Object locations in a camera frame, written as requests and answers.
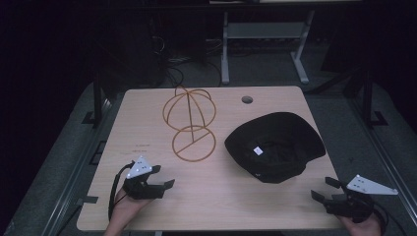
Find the black bucket hat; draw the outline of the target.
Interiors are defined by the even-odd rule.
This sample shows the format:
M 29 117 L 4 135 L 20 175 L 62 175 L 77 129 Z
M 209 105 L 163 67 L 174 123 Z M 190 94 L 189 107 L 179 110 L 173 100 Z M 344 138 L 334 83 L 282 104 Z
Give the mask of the black bucket hat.
M 224 141 L 235 162 L 263 183 L 300 175 L 327 152 L 318 132 L 291 112 L 274 112 L 237 127 Z

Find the aluminium frame rail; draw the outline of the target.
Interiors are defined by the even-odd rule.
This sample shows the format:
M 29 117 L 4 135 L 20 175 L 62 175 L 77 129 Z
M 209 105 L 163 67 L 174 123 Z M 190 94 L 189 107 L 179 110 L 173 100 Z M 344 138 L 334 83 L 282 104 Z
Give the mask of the aluminium frame rail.
M 82 205 L 78 205 L 78 199 L 87 195 L 98 165 L 98 151 L 104 147 L 109 134 L 108 112 L 111 107 L 107 98 L 100 103 L 102 118 L 97 124 L 94 123 L 95 115 L 92 111 L 81 113 L 87 121 L 71 121 L 54 146 L 57 150 L 52 153 L 54 160 L 45 166 L 45 176 L 60 187 L 51 188 L 57 190 L 56 201 L 47 215 L 41 236 L 57 236 L 64 228 L 64 221 L 70 220 L 69 214 Z
M 383 169 L 387 173 L 387 177 L 390 180 L 391 184 L 398 191 L 399 198 L 402 204 L 404 205 L 407 213 L 410 215 L 412 220 L 417 225 L 417 199 L 412 195 L 410 189 L 406 185 L 401 174 L 399 173 L 398 169 L 391 160 L 389 152 L 384 147 L 374 127 L 372 125 L 369 125 L 362 117 L 361 108 L 358 102 L 354 99 L 349 99 L 348 104 L 354 111 L 354 114 L 357 117 L 360 125 L 364 129 L 365 134 L 368 136 L 368 139 L 371 141 L 375 151 L 377 152 L 380 163 L 382 164 Z

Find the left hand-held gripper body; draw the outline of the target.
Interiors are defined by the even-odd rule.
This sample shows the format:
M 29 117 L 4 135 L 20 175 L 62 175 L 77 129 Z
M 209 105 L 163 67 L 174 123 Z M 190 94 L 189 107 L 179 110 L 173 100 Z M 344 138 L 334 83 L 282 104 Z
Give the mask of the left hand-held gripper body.
M 134 200 L 161 199 L 164 193 L 163 184 L 153 185 L 148 183 L 151 172 L 149 162 L 141 155 L 130 168 L 123 183 L 123 190 Z

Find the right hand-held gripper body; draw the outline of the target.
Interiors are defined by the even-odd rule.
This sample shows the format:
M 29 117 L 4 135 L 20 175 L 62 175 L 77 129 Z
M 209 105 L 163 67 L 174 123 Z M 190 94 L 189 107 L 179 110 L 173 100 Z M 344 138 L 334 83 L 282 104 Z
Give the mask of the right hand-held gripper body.
M 386 220 L 376 209 L 372 195 L 396 196 L 398 191 L 357 174 L 345 185 L 345 193 L 332 195 L 324 206 L 329 214 L 351 218 L 354 223 L 368 219 L 372 214 Z

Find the black metal post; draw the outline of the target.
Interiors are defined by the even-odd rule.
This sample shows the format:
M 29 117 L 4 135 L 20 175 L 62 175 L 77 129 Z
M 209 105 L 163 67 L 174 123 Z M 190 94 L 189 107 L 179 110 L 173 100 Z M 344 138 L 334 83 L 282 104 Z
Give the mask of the black metal post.
M 362 94 L 362 119 L 366 126 L 373 129 L 375 126 L 387 126 L 387 120 L 380 111 L 372 108 L 373 102 L 373 80 L 369 70 L 363 72 L 363 94 Z
M 102 112 L 102 91 L 101 91 L 101 75 L 99 72 L 96 72 L 92 81 L 92 91 L 93 91 L 93 111 L 88 111 L 83 119 L 83 124 L 92 125 L 96 129 L 103 116 Z

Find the grey metal stand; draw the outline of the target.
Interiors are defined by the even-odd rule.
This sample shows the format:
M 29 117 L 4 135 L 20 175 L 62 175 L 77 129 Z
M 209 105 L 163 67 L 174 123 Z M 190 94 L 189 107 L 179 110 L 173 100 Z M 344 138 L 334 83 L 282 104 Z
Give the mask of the grey metal stand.
M 304 22 L 289 23 L 233 23 L 229 14 L 223 14 L 222 52 L 220 58 L 221 83 L 228 85 L 228 40 L 229 39 L 298 39 L 298 48 L 290 52 L 291 60 L 300 82 L 306 85 L 309 78 L 301 61 L 301 56 L 310 32 L 315 12 L 309 11 Z

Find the person's left hand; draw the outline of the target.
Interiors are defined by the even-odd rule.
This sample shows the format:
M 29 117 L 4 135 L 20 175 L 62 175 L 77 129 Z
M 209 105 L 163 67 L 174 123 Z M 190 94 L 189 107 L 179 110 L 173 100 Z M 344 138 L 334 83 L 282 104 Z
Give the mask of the person's left hand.
M 106 229 L 124 229 L 151 200 L 134 200 L 123 189 L 116 194 L 116 204 Z

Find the person's right hand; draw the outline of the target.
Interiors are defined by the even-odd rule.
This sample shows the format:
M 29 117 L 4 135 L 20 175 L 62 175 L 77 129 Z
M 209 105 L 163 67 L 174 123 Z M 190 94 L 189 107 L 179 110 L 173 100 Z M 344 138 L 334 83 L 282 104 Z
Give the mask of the person's right hand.
M 382 236 L 381 221 L 372 214 L 368 219 L 360 223 L 354 223 L 351 218 L 336 217 L 347 229 L 350 236 Z

